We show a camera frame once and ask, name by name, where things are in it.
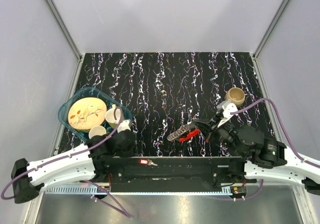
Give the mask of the red capped key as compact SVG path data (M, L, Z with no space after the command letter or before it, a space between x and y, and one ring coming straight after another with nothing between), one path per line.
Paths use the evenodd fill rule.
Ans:
M138 163L145 166L155 166L155 167L158 166L158 164L154 163L150 159L139 159Z

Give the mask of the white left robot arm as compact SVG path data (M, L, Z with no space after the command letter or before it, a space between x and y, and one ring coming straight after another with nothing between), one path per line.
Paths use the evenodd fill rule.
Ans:
M40 193L68 183L104 182L111 177L109 160L113 157L133 157L136 137L130 130L94 136L67 152L28 162L15 161L11 179L13 199L16 204L29 202Z

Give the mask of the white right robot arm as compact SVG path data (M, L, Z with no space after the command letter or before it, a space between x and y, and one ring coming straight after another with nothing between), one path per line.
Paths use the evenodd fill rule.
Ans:
M230 181L271 179L302 186L313 195L320 194L320 163L304 160L275 138L250 126L236 129L218 117L197 119L187 127L198 130L206 142L218 141L232 157L239 158L228 166Z

